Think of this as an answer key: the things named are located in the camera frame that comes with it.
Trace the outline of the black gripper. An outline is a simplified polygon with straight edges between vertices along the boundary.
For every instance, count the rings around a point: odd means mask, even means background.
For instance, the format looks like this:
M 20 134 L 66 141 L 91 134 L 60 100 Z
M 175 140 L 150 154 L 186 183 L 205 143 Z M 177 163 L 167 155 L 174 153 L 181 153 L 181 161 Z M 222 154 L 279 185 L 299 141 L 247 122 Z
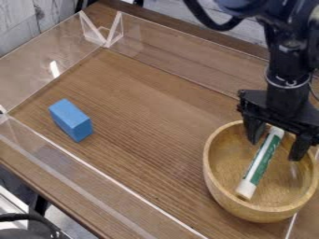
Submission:
M 298 101 L 279 93 L 274 97 L 262 90 L 238 92 L 238 111 L 243 117 L 247 138 L 255 145 L 270 123 L 298 135 L 291 146 L 290 160 L 299 162 L 311 146 L 311 138 L 319 137 L 319 109 L 310 101 L 297 106 Z

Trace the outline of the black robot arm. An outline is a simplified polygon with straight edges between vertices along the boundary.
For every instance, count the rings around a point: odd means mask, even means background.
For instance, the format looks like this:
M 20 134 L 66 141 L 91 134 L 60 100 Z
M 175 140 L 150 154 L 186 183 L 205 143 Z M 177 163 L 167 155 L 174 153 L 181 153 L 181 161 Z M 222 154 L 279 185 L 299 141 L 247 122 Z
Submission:
M 290 159 L 301 161 L 319 145 L 319 109 L 310 101 L 314 72 L 319 70 L 319 0 L 217 0 L 231 15 L 215 22 L 198 0 L 183 0 L 205 26 L 226 32 L 247 18 L 265 29 L 270 62 L 267 89 L 238 92 L 238 111 L 247 137 L 258 142 L 271 124 L 295 135 Z

